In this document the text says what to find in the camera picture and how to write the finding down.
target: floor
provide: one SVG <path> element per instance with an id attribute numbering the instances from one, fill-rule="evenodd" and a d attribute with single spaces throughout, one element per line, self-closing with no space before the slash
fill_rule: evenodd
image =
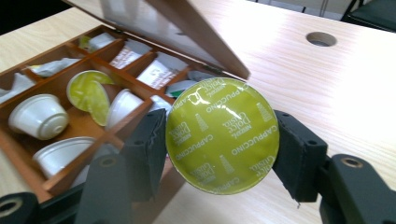
<path id="1" fill-rule="evenodd" d="M 278 2 L 278 1 L 274 1 L 274 0 L 258 0 L 258 3 L 270 5 L 273 7 L 282 7 L 282 8 L 288 9 L 288 10 L 302 12 L 302 13 L 314 15 L 314 16 L 320 16 L 320 17 L 324 17 L 324 18 L 327 18 L 330 20 L 335 20 L 335 21 L 340 21 L 341 17 L 343 16 L 338 13 L 333 13 L 333 12 L 328 12 L 328 11 L 320 12 L 319 9 L 306 8 L 306 7 L 296 6 L 296 5 L 292 5 L 292 4 L 288 4 L 288 3 L 282 3 L 282 2 Z"/>
<path id="2" fill-rule="evenodd" d="M 0 35 L 70 8 L 60 0 L 1 0 Z"/>

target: wooden capsule box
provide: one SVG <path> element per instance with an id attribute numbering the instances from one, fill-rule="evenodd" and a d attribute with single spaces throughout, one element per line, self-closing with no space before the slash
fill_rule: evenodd
<path id="1" fill-rule="evenodd" d="M 68 190 L 76 176 L 90 163 L 94 152 L 102 144 L 111 144 L 118 149 L 122 149 L 124 140 L 134 131 L 139 121 L 152 108 L 153 101 L 151 97 L 154 95 L 160 96 L 171 105 L 175 99 L 165 94 L 166 89 L 174 83 L 188 79 L 190 72 L 200 71 L 217 77 L 246 78 L 248 76 L 246 67 L 240 63 L 187 1 L 178 1 L 177 3 L 162 0 L 148 1 L 151 2 L 156 10 L 160 11 L 161 9 L 162 14 L 168 20 L 178 25 L 183 31 L 183 35 L 190 37 L 209 55 L 221 64 L 226 65 L 222 66 L 223 69 L 221 70 L 218 69 L 218 66 L 213 69 L 213 66 L 209 65 L 209 63 L 203 63 L 205 60 L 202 61 L 199 58 L 197 60 L 191 57 L 193 55 L 190 53 L 180 53 L 169 48 L 166 44 L 153 41 L 152 38 L 148 40 L 144 35 L 136 32 L 121 32 L 120 27 L 112 24 L 112 26 L 99 26 L 0 74 L 0 88 L 3 90 L 12 88 L 16 73 L 25 75 L 35 83 L 32 87 L 0 104 L 0 148 L 15 165 L 40 202 L 44 202 Z M 95 51 L 86 50 L 81 46 L 81 39 L 85 37 L 93 38 L 102 34 L 110 35 L 114 40 Z M 121 52 L 128 40 L 140 42 L 148 46 L 150 50 L 121 69 L 112 66 L 112 60 Z M 138 77 L 159 58 L 159 55 L 176 58 L 185 65 L 178 68 L 164 86 L 152 88 L 150 85 L 138 80 Z M 38 76 L 32 69 L 32 65 L 59 61 L 62 58 L 79 60 L 50 77 Z M 67 97 L 67 85 L 70 80 L 75 75 L 87 70 L 96 70 L 107 74 L 115 85 L 122 89 L 128 89 L 132 94 L 140 98 L 143 103 L 109 129 L 98 125 L 92 119 L 90 113 L 74 107 Z M 8 119 L 15 107 L 24 100 L 43 93 L 55 95 L 59 99 L 60 105 L 67 112 L 69 119 L 66 128 L 50 140 L 38 140 L 28 134 L 12 131 L 8 125 Z M 38 163 L 33 160 L 35 153 L 53 143 L 80 136 L 92 137 L 95 141 L 60 172 L 50 178 L 46 178 Z"/>
<path id="2" fill-rule="evenodd" d="M 33 87 L 0 104 L 0 148 L 4 150 L 40 201 L 45 201 L 67 190 L 76 175 L 90 162 L 95 150 L 102 144 L 109 143 L 121 149 L 125 138 L 131 134 L 137 123 L 151 109 L 153 104 L 150 99 L 151 96 L 158 95 L 171 105 L 175 99 L 165 95 L 166 88 L 172 83 L 188 79 L 189 72 L 202 71 L 211 75 L 226 76 L 207 71 L 198 62 L 177 56 L 174 52 L 155 45 L 152 45 L 149 52 L 143 54 L 134 62 L 122 69 L 117 69 L 109 63 L 121 51 L 125 41 L 134 39 L 134 37 L 118 33 L 106 26 L 100 26 L 84 34 L 84 36 L 94 37 L 104 33 L 112 35 L 115 40 L 95 52 L 88 52 L 85 49 L 81 49 L 78 46 L 79 37 L 77 37 L 27 62 L 10 68 L 0 75 L 1 88 L 4 90 L 11 88 L 15 73 L 23 74 L 35 83 Z M 178 71 L 165 86 L 157 90 L 140 82 L 136 78 L 161 53 L 178 57 L 186 63 L 186 66 Z M 31 65 L 49 63 L 61 60 L 62 58 L 78 58 L 79 61 L 50 77 L 38 76 L 30 69 Z M 123 89 L 129 89 L 130 92 L 142 99 L 144 103 L 111 129 L 106 130 L 105 127 L 95 123 L 90 113 L 75 108 L 67 98 L 66 89 L 69 81 L 78 73 L 87 70 L 104 72 L 110 76 L 115 85 Z M 38 140 L 26 133 L 13 132 L 8 126 L 8 118 L 14 108 L 29 97 L 43 93 L 52 94 L 59 98 L 61 106 L 66 110 L 69 117 L 67 127 L 59 135 L 50 140 Z M 33 161 L 33 155 L 45 146 L 79 136 L 93 137 L 96 141 L 60 173 L 50 179 L 44 177 L 39 165 Z"/>

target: grommet hole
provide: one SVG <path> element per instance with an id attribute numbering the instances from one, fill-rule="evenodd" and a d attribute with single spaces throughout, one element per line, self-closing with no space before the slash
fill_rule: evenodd
<path id="1" fill-rule="evenodd" d="M 309 33 L 305 38 L 309 43 L 320 47 L 331 47 L 337 43 L 337 39 L 333 35 L 322 32 Z"/>

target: chair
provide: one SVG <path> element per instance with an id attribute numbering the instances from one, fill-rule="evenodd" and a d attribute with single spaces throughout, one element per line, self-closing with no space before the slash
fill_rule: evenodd
<path id="1" fill-rule="evenodd" d="M 358 0 L 352 0 L 341 21 L 396 33 L 396 0 L 372 0 L 352 11 Z"/>

